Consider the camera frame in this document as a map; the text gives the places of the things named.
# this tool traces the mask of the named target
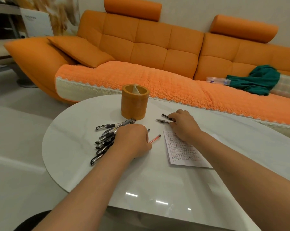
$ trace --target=orange cylindrical headrest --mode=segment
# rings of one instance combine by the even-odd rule
[[[278,26],[225,15],[213,19],[210,32],[268,43],[278,33]]]
[[[162,4],[145,0],[104,0],[104,8],[108,13],[158,22]]]

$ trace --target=coffee table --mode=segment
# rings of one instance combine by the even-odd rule
[[[89,162],[96,152],[94,142],[102,133],[95,127],[125,120],[120,105],[121,95],[84,100],[63,111],[47,129],[42,143],[43,161],[64,190],[70,192],[92,169]],[[188,110],[202,130],[217,134],[224,144],[290,180],[288,137],[244,117],[149,99],[146,116],[137,123],[151,129],[149,139],[158,134],[162,137],[154,142],[148,155],[132,161],[109,206],[138,215],[207,225],[200,230],[259,230],[215,170],[169,164],[163,130],[170,127],[155,119],[180,108]]]

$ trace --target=right arm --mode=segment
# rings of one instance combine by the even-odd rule
[[[290,231],[290,181],[201,131],[188,111],[169,115],[179,138],[212,165],[236,201],[261,230]]]

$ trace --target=red pen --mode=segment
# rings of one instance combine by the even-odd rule
[[[153,143],[154,141],[156,141],[158,138],[160,138],[161,135],[158,135],[157,137],[155,137],[153,140],[151,140],[149,143]]]

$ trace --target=plaid pillow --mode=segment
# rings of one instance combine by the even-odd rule
[[[278,83],[270,93],[290,98],[290,76],[281,74]]]

